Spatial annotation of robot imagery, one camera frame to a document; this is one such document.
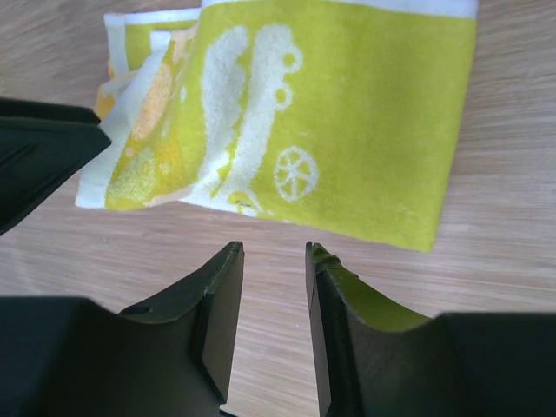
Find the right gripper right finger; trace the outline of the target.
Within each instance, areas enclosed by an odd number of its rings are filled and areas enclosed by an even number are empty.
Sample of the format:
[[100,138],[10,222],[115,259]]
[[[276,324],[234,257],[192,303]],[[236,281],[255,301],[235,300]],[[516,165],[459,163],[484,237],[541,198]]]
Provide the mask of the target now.
[[322,416],[552,416],[552,313],[418,314],[306,246]]

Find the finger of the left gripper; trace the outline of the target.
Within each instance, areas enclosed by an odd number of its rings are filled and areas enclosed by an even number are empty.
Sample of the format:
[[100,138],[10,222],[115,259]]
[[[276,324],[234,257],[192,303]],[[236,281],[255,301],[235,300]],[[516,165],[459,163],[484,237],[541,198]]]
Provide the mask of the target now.
[[1,233],[111,144],[92,109],[1,99]]

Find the yellow green patterned towel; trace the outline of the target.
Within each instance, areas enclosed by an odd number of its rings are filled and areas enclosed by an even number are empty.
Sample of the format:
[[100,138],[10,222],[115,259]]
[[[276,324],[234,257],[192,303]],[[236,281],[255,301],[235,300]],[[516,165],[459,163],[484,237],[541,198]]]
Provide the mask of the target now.
[[76,205],[186,202],[427,252],[475,1],[204,1],[110,13],[110,146]]

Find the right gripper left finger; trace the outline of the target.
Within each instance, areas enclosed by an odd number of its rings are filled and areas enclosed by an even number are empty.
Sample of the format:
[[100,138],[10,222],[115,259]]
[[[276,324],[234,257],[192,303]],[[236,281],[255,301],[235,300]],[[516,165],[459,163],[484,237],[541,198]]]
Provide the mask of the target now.
[[230,242],[119,313],[84,297],[3,297],[2,415],[222,415],[243,265]]

